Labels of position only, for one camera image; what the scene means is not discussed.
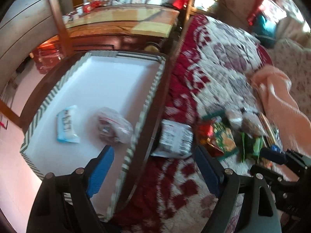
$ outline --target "snack package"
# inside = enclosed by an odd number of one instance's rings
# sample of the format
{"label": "snack package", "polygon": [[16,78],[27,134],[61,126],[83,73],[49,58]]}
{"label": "snack package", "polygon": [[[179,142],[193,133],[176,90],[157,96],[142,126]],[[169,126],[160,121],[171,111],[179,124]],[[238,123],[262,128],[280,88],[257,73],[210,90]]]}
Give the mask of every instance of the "snack package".
{"label": "snack package", "polygon": [[98,130],[100,138],[113,143],[128,143],[133,134],[130,122],[114,109],[107,107],[99,110]]}
{"label": "snack package", "polygon": [[211,157],[225,156],[236,148],[231,129],[221,119],[198,123],[195,133],[197,142],[206,148]]}
{"label": "snack package", "polygon": [[240,110],[227,109],[225,114],[231,127],[235,130],[240,130],[243,122],[242,112]]}
{"label": "snack package", "polygon": [[80,143],[80,138],[73,129],[77,106],[70,106],[57,114],[57,141]]}
{"label": "snack package", "polygon": [[250,112],[243,113],[242,130],[245,133],[255,137],[267,135],[259,117],[256,114]]}
{"label": "snack package", "polygon": [[256,162],[259,162],[259,153],[263,147],[263,137],[251,137],[244,132],[241,133],[241,137],[243,145],[242,162],[244,162],[246,158],[252,158]]}
{"label": "snack package", "polygon": [[192,155],[193,133],[189,125],[162,120],[162,132],[157,149],[151,156],[187,158]]}

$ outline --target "blue gripper pad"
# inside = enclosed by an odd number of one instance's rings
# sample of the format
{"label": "blue gripper pad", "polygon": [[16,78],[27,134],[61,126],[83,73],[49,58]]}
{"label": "blue gripper pad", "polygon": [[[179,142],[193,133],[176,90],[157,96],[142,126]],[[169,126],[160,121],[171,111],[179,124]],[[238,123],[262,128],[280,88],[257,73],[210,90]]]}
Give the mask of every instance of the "blue gripper pad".
{"label": "blue gripper pad", "polygon": [[88,179],[86,195],[89,198],[93,197],[94,194],[99,192],[99,189],[106,178],[111,164],[114,161],[114,148],[112,146],[110,146],[108,149],[105,147],[99,156],[94,160],[98,160],[98,163]]}
{"label": "blue gripper pad", "polygon": [[206,159],[203,150],[201,150],[199,146],[196,147],[194,149],[193,156],[204,178],[204,181],[208,187],[208,190],[218,198],[220,196],[220,189],[219,189],[220,180],[215,174],[208,160]]}

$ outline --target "pink floor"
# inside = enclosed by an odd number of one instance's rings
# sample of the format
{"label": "pink floor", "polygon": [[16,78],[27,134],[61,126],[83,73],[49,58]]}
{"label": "pink floor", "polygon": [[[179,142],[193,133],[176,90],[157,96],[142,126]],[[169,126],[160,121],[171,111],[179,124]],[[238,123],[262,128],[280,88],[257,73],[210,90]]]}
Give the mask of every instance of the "pink floor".
{"label": "pink floor", "polygon": [[[31,92],[43,77],[33,62],[19,75],[12,104],[16,114],[21,114]],[[13,123],[8,123],[7,130],[0,127],[0,208],[17,233],[26,232],[30,210],[41,185],[41,180],[19,153],[23,140],[23,132]]]}

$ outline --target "red and white blanket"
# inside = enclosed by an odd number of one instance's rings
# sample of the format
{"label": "red and white blanket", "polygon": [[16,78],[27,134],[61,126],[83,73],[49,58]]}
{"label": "red and white blanket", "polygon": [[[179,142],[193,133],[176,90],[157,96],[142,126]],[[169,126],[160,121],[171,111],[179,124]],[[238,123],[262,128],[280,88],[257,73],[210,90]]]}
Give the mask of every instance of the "red and white blanket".
{"label": "red and white blanket", "polygon": [[[164,118],[194,124],[224,107],[255,106],[245,75],[261,65],[257,45],[243,31],[204,15],[190,24],[172,72]],[[222,162],[245,175],[250,162],[233,155]],[[237,223],[242,197],[227,232]],[[124,232],[201,232],[217,199],[212,195],[192,158],[150,158],[128,206],[112,222]]]}

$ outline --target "red snack bag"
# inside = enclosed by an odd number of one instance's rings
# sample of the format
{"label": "red snack bag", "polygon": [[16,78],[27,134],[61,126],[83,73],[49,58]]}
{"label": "red snack bag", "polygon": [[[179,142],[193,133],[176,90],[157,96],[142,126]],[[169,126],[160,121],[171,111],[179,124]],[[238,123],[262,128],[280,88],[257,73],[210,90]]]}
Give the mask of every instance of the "red snack bag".
{"label": "red snack bag", "polygon": [[198,144],[203,145],[211,157],[219,157],[224,152],[216,145],[214,138],[213,121],[201,121],[195,127],[195,136]]}

